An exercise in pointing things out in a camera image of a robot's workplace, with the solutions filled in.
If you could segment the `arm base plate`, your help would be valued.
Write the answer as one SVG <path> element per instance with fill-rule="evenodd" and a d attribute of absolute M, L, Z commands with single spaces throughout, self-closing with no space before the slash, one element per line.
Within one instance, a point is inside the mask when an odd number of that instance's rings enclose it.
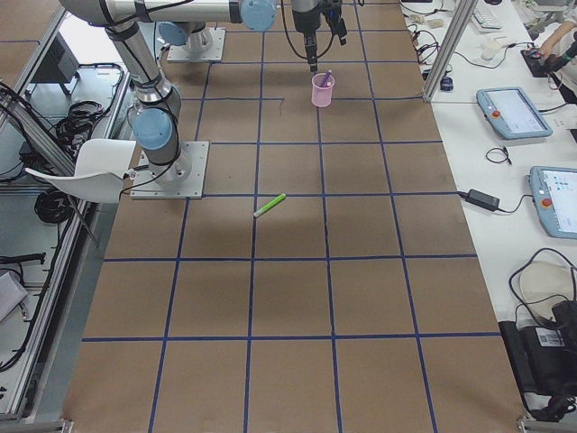
<path fill-rule="evenodd" d="M 204 192 L 209 142 L 181 142 L 180 155 L 171 167 L 150 164 L 141 151 L 138 170 L 133 178 L 134 188 L 129 190 L 133 199 L 201 199 Z"/>
<path fill-rule="evenodd" d="M 167 57 L 172 63 L 220 62 L 224 54 L 225 29 L 204 28 L 192 32 L 183 43 L 172 43 Z"/>

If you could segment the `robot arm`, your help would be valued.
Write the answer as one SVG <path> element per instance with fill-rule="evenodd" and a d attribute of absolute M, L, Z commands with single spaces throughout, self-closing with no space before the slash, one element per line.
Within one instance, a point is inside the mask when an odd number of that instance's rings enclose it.
<path fill-rule="evenodd" d="M 234 5 L 242 23 L 256 32 L 266 32 L 274 24 L 277 11 L 275 1 L 240 1 Z M 319 1 L 293 1 L 291 11 L 295 29 L 303 35 L 307 65 L 317 71 L 316 31 L 321 23 Z M 208 28 L 204 22 L 158 25 L 160 37 L 169 45 L 168 61 L 180 63 L 217 62 L 223 57 L 225 29 Z"/>
<path fill-rule="evenodd" d="M 275 1 L 63 1 L 67 12 L 101 27 L 131 74 L 140 103 L 133 135 L 146 155 L 151 178 L 161 186 L 180 185 L 192 160 L 179 139 L 181 96 L 148 48 L 140 23 L 167 24 L 178 31 L 200 30 L 208 20 L 242 23 L 266 31 L 275 21 Z"/>

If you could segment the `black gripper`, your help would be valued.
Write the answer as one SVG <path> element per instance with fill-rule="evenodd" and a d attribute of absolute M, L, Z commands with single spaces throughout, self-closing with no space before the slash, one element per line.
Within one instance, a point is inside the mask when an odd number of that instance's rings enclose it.
<path fill-rule="evenodd" d="M 320 27 L 320 2 L 318 0 L 293 0 L 291 2 L 291 11 L 295 29 L 304 36 L 304 46 L 310 72 L 316 73 L 316 31 Z"/>

